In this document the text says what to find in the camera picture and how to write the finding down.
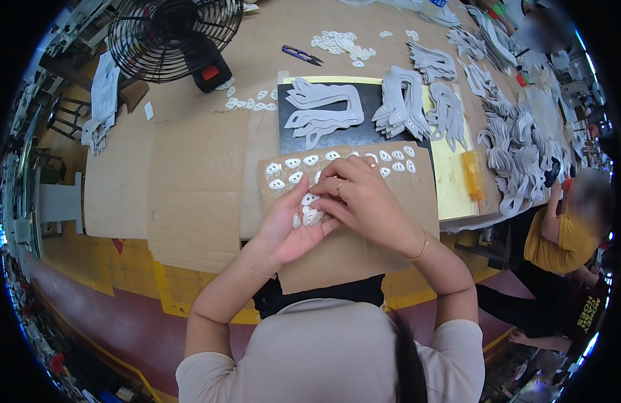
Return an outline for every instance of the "thread snips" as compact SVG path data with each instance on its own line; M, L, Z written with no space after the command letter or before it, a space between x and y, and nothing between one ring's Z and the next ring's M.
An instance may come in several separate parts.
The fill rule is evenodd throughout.
M288 45L288 44L285 44L282 46L282 52L288 53L289 55L297 57L298 59L304 60L316 66L321 67L322 65L320 63L324 63L321 59L318 59L317 57L309 53L306 53L303 50L295 49L291 45Z

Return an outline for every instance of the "thin bracelet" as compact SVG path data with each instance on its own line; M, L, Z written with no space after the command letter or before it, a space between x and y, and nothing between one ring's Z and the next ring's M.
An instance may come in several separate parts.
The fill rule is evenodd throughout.
M420 226L420 228L423 229L423 234L425 234L425 244L423 245L423 251L420 252L420 254L416 257L405 257L406 260L410 261L410 262L416 262L417 260L419 260L420 258L422 258L422 256L425 255L425 252L427 252L427 244L428 244L428 239L427 239L427 230L425 229L425 227L423 227L422 225Z
M250 271L252 274L256 274L257 276L262 276L262 277L267 277L267 278L272 278L273 280L275 280L277 278L277 273L274 273L273 275L269 276L269 275L265 275L265 274L261 274L261 273L257 273L256 271L250 270L247 267L245 267L243 265L243 263L241 263L241 259L239 259L239 255L241 254L241 252L238 252L236 254L236 261L239 262L239 264L241 265L242 268Z

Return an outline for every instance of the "black t-shirt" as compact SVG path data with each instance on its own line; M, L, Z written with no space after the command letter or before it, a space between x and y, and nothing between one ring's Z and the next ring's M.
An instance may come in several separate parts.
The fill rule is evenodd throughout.
M590 289L573 287L562 302L557 331L573 341L569 355L581 354L597 332L597 322L606 308L608 289L600 278Z

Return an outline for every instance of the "electric fan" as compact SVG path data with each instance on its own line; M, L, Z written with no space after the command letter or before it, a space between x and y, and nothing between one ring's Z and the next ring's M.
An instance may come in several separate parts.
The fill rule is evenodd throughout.
M243 0L123 0L107 44L131 77L166 83L191 74L211 92L232 77L221 51L242 15Z

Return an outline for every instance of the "yellow glue bottle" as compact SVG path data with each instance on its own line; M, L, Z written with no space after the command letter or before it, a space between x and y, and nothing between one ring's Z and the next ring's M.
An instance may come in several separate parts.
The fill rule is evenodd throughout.
M463 169L465 170L465 182L467 191L472 196L472 200L478 203L478 212L481 213L481 200L485 198L485 171L481 152L478 149L466 151L461 154L463 158Z

